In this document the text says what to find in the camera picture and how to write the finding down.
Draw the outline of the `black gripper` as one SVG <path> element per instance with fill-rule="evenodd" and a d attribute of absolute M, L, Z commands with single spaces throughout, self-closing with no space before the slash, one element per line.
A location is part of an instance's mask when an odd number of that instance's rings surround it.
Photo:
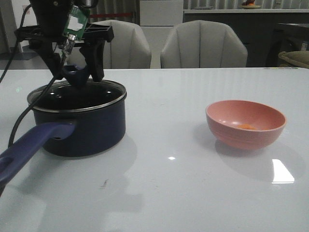
<path fill-rule="evenodd" d="M 31 0 L 28 8 L 33 10 L 37 24 L 23 26 L 25 18 L 23 16 L 20 27 L 14 32 L 16 40 L 57 43 L 59 48 L 64 48 L 66 45 L 81 47 L 79 51 L 84 56 L 93 81 L 100 82 L 104 77 L 104 42 L 111 42 L 114 38 L 112 27 L 87 22 L 80 41 L 62 35 L 72 6 L 76 5 L 91 11 L 97 4 L 97 0 Z M 30 48 L 41 57 L 56 80 L 63 79 L 60 55 L 54 52 L 51 44 L 31 44 Z"/>

